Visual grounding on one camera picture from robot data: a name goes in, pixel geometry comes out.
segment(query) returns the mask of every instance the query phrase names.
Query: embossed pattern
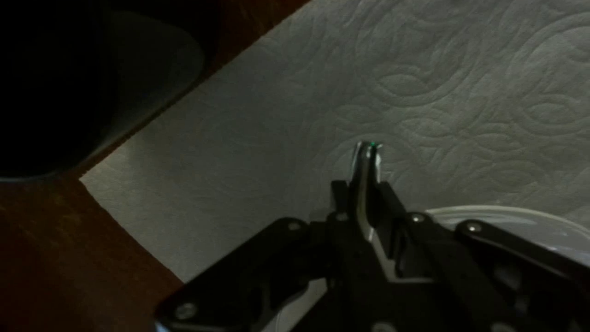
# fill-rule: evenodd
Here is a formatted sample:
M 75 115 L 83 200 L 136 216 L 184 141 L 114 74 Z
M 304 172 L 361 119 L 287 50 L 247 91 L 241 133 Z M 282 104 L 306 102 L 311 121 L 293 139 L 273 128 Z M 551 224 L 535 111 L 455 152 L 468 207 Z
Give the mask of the embossed pattern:
M 590 3 L 315 0 L 83 181 L 186 281 L 280 216 L 323 218 L 363 139 L 411 209 L 590 228 Z

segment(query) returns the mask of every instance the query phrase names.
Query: dark object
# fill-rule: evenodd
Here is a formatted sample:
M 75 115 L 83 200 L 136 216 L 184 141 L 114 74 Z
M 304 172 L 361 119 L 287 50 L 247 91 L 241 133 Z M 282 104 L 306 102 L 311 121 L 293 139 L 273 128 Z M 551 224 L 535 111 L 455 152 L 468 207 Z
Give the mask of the dark object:
M 450 233 L 405 213 L 378 161 L 359 145 L 324 224 L 275 222 L 166 299 L 160 331 L 262 331 L 313 279 L 328 292 L 293 331 L 590 331 L 588 268 L 485 222 Z
M 77 165 L 195 84 L 210 0 L 7 3 L 0 180 Z

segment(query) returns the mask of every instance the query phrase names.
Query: wooden table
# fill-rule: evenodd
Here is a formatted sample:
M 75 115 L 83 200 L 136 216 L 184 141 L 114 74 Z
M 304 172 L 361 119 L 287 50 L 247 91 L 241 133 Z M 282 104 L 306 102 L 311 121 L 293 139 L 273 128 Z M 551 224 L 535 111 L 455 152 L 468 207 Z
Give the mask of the wooden table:
M 206 76 L 304 3 L 217 0 Z M 155 305 L 181 287 L 77 181 L 92 163 L 59 180 L 0 185 L 2 332 L 153 331 Z

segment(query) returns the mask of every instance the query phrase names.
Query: white paper towel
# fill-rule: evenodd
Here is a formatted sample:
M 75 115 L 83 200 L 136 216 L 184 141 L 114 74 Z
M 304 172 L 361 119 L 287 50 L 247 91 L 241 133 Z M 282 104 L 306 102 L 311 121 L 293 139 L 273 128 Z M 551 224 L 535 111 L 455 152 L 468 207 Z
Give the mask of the white paper towel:
M 188 281 L 276 218 L 323 218 L 363 139 L 409 209 L 590 228 L 590 3 L 313 0 L 83 183 Z

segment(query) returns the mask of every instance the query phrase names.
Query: paper towel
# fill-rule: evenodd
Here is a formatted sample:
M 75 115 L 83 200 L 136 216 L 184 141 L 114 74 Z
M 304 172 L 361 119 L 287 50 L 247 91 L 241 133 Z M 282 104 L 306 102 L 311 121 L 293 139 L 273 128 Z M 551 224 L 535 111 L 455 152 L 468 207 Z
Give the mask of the paper towel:
M 409 209 L 590 228 L 590 4 L 313 0 L 83 183 L 188 281 L 276 218 L 323 218 L 365 139 Z

